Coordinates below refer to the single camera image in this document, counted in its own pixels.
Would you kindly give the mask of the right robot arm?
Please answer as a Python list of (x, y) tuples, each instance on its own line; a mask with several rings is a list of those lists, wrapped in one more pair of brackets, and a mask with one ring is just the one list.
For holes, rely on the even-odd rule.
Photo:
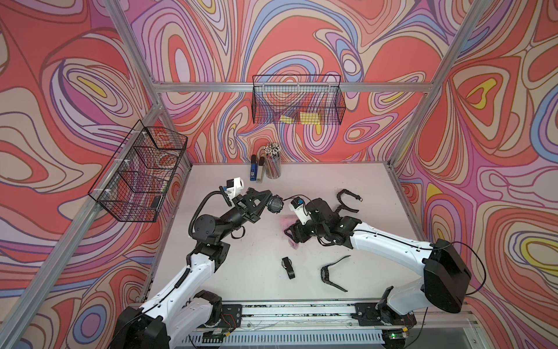
[(299, 196), (289, 202), (297, 221), (284, 233), (295, 244), (317, 238), (323, 247), (343, 246), (377, 254), (412, 270), (418, 279), (390, 286), (379, 308), (400, 316), (421, 308), (436, 307), (450, 314), (461, 312), (472, 273), (456, 250), (456, 242), (439, 238), (417, 241), (379, 230), (360, 219), (342, 216), (321, 198), (305, 202)]

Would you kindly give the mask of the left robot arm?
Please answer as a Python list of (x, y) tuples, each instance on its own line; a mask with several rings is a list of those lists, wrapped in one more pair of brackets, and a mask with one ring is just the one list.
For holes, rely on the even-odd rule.
[(139, 308), (127, 307), (117, 319), (109, 348), (176, 348), (200, 326), (219, 324), (222, 298), (203, 290), (225, 262), (225, 238), (256, 223), (265, 210), (278, 214), (283, 199), (270, 190), (225, 188), (208, 193), (197, 207), (187, 232), (196, 245), (182, 270)]

